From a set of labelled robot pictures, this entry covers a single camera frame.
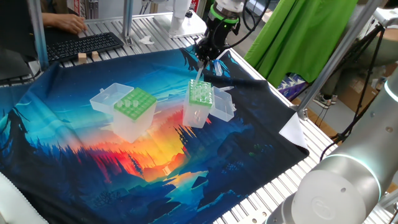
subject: green cloth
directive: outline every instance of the green cloth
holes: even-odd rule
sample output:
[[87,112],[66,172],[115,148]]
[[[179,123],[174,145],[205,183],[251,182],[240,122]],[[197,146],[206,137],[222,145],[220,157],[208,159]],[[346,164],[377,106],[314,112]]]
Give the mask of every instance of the green cloth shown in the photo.
[[289,72],[313,82],[358,0],[281,0],[244,59],[273,86]]

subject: paper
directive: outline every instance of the paper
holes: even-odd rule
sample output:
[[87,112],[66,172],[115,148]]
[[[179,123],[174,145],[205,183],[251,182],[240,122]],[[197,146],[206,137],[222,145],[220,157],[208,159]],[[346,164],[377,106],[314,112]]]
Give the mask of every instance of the paper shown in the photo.
[[307,143],[304,139],[303,129],[301,128],[300,118],[297,113],[293,114],[290,120],[279,131],[279,134],[291,143],[308,149]]
[[154,44],[155,43],[155,42],[150,41],[150,36],[145,36],[144,38],[139,40],[139,42],[141,42],[143,44]]

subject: blue fabric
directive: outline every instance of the blue fabric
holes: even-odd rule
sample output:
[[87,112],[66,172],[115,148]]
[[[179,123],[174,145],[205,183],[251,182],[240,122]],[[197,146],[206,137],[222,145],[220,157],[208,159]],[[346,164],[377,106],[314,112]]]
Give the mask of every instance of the blue fabric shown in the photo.
[[[308,155],[278,134],[294,114],[232,59],[235,117],[182,125],[192,48],[52,67],[29,89],[1,90],[0,171],[50,223],[210,223]],[[157,98],[151,127],[134,143],[112,130],[113,117],[90,99],[113,83]]]

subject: small wooden block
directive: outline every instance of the small wooden block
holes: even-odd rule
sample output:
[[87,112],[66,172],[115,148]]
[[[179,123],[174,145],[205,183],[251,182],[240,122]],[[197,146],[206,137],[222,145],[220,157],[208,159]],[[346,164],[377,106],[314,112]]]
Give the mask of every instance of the small wooden block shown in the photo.
[[79,53],[78,54],[78,58],[79,58],[79,64],[84,64],[87,63],[87,54],[86,53]]
[[93,60],[98,60],[98,59],[100,59],[100,56],[98,55],[98,52],[92,52],[92,53],[91,53],[91,57],[93,58]]

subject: person's hand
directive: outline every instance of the person's hand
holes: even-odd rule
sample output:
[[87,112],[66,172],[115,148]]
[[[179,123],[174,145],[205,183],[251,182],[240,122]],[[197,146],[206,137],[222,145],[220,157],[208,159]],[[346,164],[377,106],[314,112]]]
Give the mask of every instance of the person's hand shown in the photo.
[[72,34],[78,34],[83,30],[87,30],[87,26],[84,23],[85,18],[83,17],[73,14],[53,13],[43,13],[42,16],[44,26],[56,27]]

